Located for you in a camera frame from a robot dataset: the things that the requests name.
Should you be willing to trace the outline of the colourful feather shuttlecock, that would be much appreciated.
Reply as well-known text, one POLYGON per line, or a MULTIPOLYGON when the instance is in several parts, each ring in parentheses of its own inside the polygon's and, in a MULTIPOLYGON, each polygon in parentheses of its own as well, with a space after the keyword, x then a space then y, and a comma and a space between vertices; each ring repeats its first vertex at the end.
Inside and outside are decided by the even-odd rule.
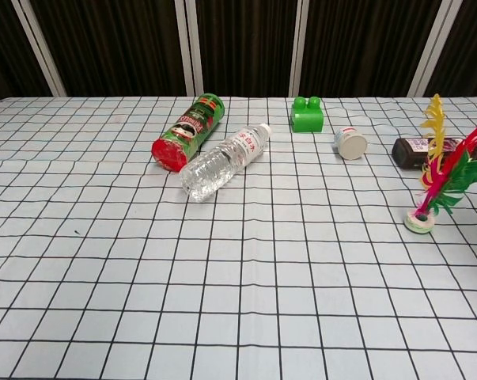
POLYGON ((451 214, 451 208, 461 200, 460 195, 477 182, 477 160, 471 159, 471 152, 477 147, 477 127, 445 157, 445 114, 439 95, 432 97, 424 113, 426 121, 422 127, 431 130, 426 134, 430 141, 420 177, 425 199, 404 219, 405 227, 417 234, 428 234, 439 210, 443 208, 451 214))

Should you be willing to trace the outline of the small white jar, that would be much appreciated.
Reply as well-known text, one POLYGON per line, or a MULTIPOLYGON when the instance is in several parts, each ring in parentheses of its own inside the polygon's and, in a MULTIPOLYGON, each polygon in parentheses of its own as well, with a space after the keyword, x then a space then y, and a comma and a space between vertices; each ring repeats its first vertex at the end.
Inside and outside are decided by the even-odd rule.
POLYGON ((355 127, 340 128, 335 133, 334 145, 338 154, 345 160, 361 158, 368 147, 366 138, 355 127))

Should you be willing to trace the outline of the green toy building block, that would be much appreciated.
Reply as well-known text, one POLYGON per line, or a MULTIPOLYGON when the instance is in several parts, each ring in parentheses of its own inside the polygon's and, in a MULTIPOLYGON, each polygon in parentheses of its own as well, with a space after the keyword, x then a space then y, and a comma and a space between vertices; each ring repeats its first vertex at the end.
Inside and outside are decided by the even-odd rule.
POLYGON ((319 97, 295 97, 291 107, 290 123, 295 133, 321 133, 324 114, 319 97))

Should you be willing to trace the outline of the green Pringles can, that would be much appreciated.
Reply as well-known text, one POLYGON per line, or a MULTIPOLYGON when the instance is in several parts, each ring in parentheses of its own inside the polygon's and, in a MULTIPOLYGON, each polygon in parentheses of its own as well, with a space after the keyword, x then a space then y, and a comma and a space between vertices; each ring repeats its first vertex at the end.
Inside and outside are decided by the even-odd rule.
POLYGON ((178 173, 197 153, 225 114, 222 100, 204 93, 152 145, 156 163, 178 173))

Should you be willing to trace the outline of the white checkered tablecloth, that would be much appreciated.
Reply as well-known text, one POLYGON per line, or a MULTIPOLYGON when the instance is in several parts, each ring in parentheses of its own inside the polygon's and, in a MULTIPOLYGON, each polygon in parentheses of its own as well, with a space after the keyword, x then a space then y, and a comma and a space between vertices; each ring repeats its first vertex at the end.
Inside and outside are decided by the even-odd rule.
POLYGON ((477 380, 477 184, 413 234, 390 155, 427 99, 326 98, 297 134, 289 98, 225 97, 206 149, 273 133, 202 203, 150 153, 191 103, 0 100, 0 378, 477 380))

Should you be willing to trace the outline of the dark brown juice bottle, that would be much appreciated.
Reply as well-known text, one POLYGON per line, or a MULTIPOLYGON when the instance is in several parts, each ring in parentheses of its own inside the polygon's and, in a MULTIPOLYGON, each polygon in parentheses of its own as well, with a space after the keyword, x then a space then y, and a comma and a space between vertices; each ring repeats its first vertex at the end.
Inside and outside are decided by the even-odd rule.
MULTIPOLYGON (((401 169, 421 169, 427 163, 431 138, 399 138, 392 148, 392 158, 401 169)), ((477 160, 477 146, 470 154, 477 160)))

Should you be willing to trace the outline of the clear plastic water bottle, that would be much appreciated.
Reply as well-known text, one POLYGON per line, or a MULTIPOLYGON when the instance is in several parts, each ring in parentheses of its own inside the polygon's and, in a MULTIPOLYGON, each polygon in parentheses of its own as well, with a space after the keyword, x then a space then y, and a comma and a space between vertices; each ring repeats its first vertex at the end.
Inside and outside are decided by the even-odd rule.
POLYGON ((271 133, 266 123, 247 126, 186 164, 180 181, 189 199, 202 202, 229 182, 262 154, 271 133))

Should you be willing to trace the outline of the white partition frame post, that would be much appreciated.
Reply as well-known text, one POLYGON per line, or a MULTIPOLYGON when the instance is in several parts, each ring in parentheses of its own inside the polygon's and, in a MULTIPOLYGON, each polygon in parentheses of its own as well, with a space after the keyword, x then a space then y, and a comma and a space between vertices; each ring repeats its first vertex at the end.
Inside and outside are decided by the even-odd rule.
POLYGON ((188 96, 204 93, 196 0, 174 0, 180 53, 188 96))
POLYGON ((418 61, 414 77, 412 78, 411 85, 407 92, 409 97, 422 97, 426 91, 425 89, 422 89, 422 81, 426 75, 426 72, 428 71, 430 59, 433 55, 433 51, 436 47, 441 30, 444 27, 445 19, 449 15, 452 2, 453 0, 441 0, 441 4, 437 11, 437 16, 433 21, 430 34, 426 40, 421 58, 418 61))
POLYGON ((54 97, 66 97, 58 68, 47 45, 30 0, 10 0, 25 32, 36 61, 54 97))
POLYGON ((293 51, 290 67, 289 97, 299 95, 301 70, 303 66, 305 37, 309 15, 310 0, 297 0, 297 13, 293 35, 293 51))

